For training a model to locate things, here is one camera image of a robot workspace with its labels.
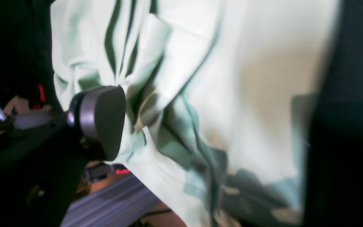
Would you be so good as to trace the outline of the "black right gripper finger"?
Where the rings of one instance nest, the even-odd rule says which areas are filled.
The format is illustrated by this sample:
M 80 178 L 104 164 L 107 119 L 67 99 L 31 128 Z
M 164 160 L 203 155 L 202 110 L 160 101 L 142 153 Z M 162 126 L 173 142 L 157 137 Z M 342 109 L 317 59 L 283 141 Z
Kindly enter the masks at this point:
M 64 113 L 20 115 L 0 138 L 0 227 L 59 227 L 86 164 L 117 157 L 125 112 L 121 86 L 101 86 Z

